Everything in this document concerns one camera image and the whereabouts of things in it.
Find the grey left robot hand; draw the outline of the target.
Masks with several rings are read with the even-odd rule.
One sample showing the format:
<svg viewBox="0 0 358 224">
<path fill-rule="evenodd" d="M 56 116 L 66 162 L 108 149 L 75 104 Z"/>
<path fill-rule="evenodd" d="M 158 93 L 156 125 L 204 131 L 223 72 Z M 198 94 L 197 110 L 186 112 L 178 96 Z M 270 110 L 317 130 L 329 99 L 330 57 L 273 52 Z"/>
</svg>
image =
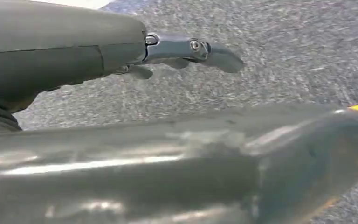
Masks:
<svg viewBox="0 0 358 224">
<path fill-rule="evenodd" d="M 0 0 L 0 224 L 301 224 L 358 182 L 358 105 L 35 131 L 13 116 L 41 92 L 160 63 L 244 66 L 125 14 Z"/>
</svg>

